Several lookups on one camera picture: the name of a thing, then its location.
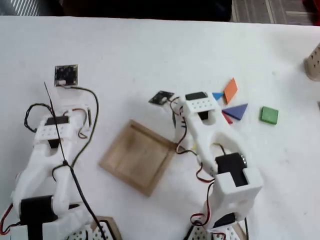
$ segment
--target cable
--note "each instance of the cable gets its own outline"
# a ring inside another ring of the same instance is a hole
[[[223,152],[223,155],[226,155],[225,148],[220,143],[214,143],[214,145],[220,146],[220,148],[221,148],[221,150]]]
[[[98,101],[97,95],[90,89],[87,89],[87,88],[84,88],[84,87],[79,87],[79,86],[66,87],[66,86],[60,85],[59,87],[62,87],[64,89],[78,89],[78,90],[87,91],[87,92],[91,93],[94,96],[95,103],[96,103],[95,119],[94,119],[94,123],[93,123],[93,127],[92,127],[92,131],[91,131],[89,140],[85,143],[83,148],[78,152],[78,154],[75,156],[74,160],[72,161],[71,167],[74,167],[76,162],[77,162],[77,160],[78,160],[78,158],[79,158],[79,156],[83,153],[83,151],[89,145],[89,143],[91,142],[92,136],[94,135],[94,132],[95,132],[95,129],[96,129],[96,125],[97,125],[98,116],[99,116],[99,101]]]
[[[201,182],[204,182],[206,184],[211,183],[212,181],[214,181],[215,178],[213,178],[211,180],[207,180],[207,179],[203,179],[202,177],[198,176],[198,174],[201,172],[201,170],[203,168],[203,163],[202,162],[201,162],[200,166],[201,166],[200,169],[198,171],[196,171],[196,174],[195,174],[196,178],[199,179]]]
[[[211,182],[208,186],[208,190],[206,192],[206,219],[203,223],[199,222],[198,220],[195,220],[195,221],[192,221],[192,218],[194,217],[199,217],[199,216],[204,216],[203,213],[195,213],[195,214],[192,214],[191,217],[190,217],[190,222],[192,225],[194,226],[199,226],[199,227],[202,227],[204,225],[206,225],[209,220],[210,220],[210,217],[211,217],[211,209],[210,209],[210,203],[209,203],[209,191],[210,191],[210,188],[211,186],[215,183],[215,181]]]
[[[190,149],[188,149],[188,150],[183,150],[183,151],[179,151],[179,150],[178,150],[179,147],[180,147],[181,142],[185,139],[185,137],[186,137],[186,135],[187,135],[186,119],[185,119],[184,116],[182,117],[182,119],[183,119],[182,123],[184,123],[184,126],[182,126],[182,127],[184,128],[184,134],[183,134],[182,138],[179,140],[179,142],[178,142],[178,144],[177,144],[177,146],[176,146],[176,148],[175,148],[175,153],[177,153],[177,154],[193,153],[195,156],[197,156],[198,154],[196,154],[194,151],[192,151],[192,150],[190,150]]]
[[[246,235],[246,240],[249,240],[249,230],[248,230],[248,222],[247,222],[247,218],[244,218],[244,225],[245,225],[245,235]]]
[[[84,110],[83,108],[73,108],[72,111],[83,111],[83,112],[84,112],[83,125],[82,125],[82,127],[79,129],[79,131],[78,131],[78,137],[79,137],[80,139],[87,139],[88,136],[85,135],[85,134],[83,134],[83,133],[81,132],[82,129],[84,128],[86,122],[87,122],[87,118],[88,118],[88,116],[87,116],[87,111]]]
[[[46,83],[44,83],[44,86],[45,86],[46,92],[47,92],[47,94],[48,94],[49,101],[50,101],[50,105],[51,105],[51,109],[52,109],[52,116],[53,116],[55,128],[56,128],[57,135],[58,135],[58,139],[59,139],[59,143],[60,143],[60,148],[61,148],[61,152],[62,152],[62,156],[63,156],[63,165],[65,165],[65,166],[67,166],[67,167],[70,168],[71,175],[72,175],[72,177],[73,177],[73,179],[74,179],[76,188],[78,189],[78,192],[79,192],[79,194],[80,194],[80,197],[81,197],[81,199],[82,199],[85,207],[87,208],[87,210],[88,210],[89,213],[91,214],[92,218],[94,219],[96,225],[98,226],[98,228],[99,228],[99,230],[100,230],[100,232],[101,232],[101,236],[102,236],[103,240],[107,240],[107,239],[106,239],[106,236],[105,236],[105,234],[104,234],[104,230],[103,230],[102,226],[100,225],[100,223],[99,223],[96,215],[95,215],[94,212],[92,211],[91,207],[89,206],[89,204],[88,204],[88,202],[87,202],[87,200],[86,200],[86,198],[85,198],[85,196],[84,196],[84,193],[82,192],[82,189],[81,189],[81,187],[80,187],[80,184],[79,184],[79,182],[78,182],[78,179],[77,179],[77,176],[76,176],[76,174],[75,174],[75,171],[74,171],[73,167],[69,165],[69,163],[67,162],[67,160],[66,160],[66,158],[65,158],[65,154],[64,154],[64,150],[63,150],[63,147],[62,147],[62,142],[61,142],[61,138],[60,138],[60,134],[59,134],[59,130],[58,130],[58,124],[57,124],[57,118],[56,118],[54,106],[53,106],[53,104],[52,104],[52,101],[51,101],[50,94],[49,94],[49,92],[48,92],[48,88],[47,88]]]
[[[3,230],[4,228],[4,223],[5,223],[5,220],[6,220],[6,217],[9,215],[9,213],[11,212],[12,208],[13,208],[13,204],[11,203],[10,206],[8,207],[8,209],[4,212],[2,218],[1,218],[1,221],[0,221],[0,235],[7,235],[9,232],[10,232],[10,228],[11,227],[14,227],[14,226],[17,226],[20,224],[20,222],[16,223],[16,224],[11,224],[9,225],[5,230]]]
[[[175,97],[175,98],[174,98],[174,99],[172,99],[172,100],[168,99],[168,101],[170,102],[170,108],[171,108],[171,111],[172,111],[174,114],[176,114],[176,115],[178,115],[178,116],[179,116],[179,114],[178,114],[178,113],[176,113],[176,112],[174,111],[173,107],[172,107],[172,103],[173,103],[175,100],[177,100],[178,98],[180,98],[180,97],[179,97],[179,96],[177,96],[177,97]]]
[[[44,104],[44,103],[35,103],[35,104],[32,104],[32,105],[28,108],[28,110],[25,112],[24,126],[25,126],[27,129],[29,129],[31,132],[33,132],[33,133],[36,133],[36,132],[37,132],[37,128],[32,129],[32,128],[28,125],[28,117],[29,117],[29,114],[30,114],[31,109],[32,109],[33,107],[35,107],[35,106],[46,107],[46,108],[49,110],[49,112],[52,114],[52,110],[51,110],[51,107],[50,107],[49,105]]]

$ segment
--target white tabletop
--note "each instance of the white tabletop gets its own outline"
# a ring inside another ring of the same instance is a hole
[[[248,216],[250,239],[317,238],[320,83],[307,78],[302,62],[319,39],[313,26],[1,17],[0,210],[32,151],[26,109],[48,102],[43,81],[53,83],[54,66],[78,64],[79,85],[100,101],[96,133],[75,168],[88,202],[97,215],[114,217],[125,240],[182,239],[207,187],[195,177],[192,155],[175,156],[149,198],[98,162],[129,119],[173,139],[171,114],[148,103],[157,91],[221,92],[235,77],[238,93],[229,105],[248,107],[232,127],[252,147],[264,179]],[[279,110],[277,125],[259,121],[262,106]],[[43,113],[33,110],[30,124]]]

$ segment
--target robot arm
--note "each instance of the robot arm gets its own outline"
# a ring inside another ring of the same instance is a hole
[[[213,231],[242,221],[263,186],[259,170],[248,159],[245,142],[229,126],[211,93],[197,92],[180,97],[174,110],[178,112],[181,108],[182,113],[176,118],[176,140],[181,139],[185,131],[185,120],[188,132],[180,145],[190,149],[195,144],[198,162],[215,177],[209,196],[211,218],[205,227]],[[211,149],[214,143],[221,144],[232,154],[214,158]],[[208,214],[206,203],[203,209]]]
[[[57,116],[57,122],[64,156],[69,161],[83,122],[72,111],[65,116]],[[52,189],[52,195],[35,197],[36,190],[44,180],[52,178],[53,168],[63,163],[51,115],[41,121],[33,145],[29,163],[18,177],[12,193],[13,206],[20,217],[21,226],[11,228],[11,239],[42,239],[45,236],[46,240],[61,240],[89,223],[91,216],[82,204],[70,209],[72,176],[67,166],[54,171],[56,188]]]

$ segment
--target green square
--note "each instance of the green square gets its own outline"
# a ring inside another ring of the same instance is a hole
[[[260,120],[268,124],[276,125],[278,122],[279,111],[267,106],[263,106],[261,109]]]

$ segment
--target wooden board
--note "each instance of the wooden board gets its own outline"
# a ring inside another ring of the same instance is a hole
[[[100,166],[150,196],[175,154],[176,145],[130,120],[100,161]]]

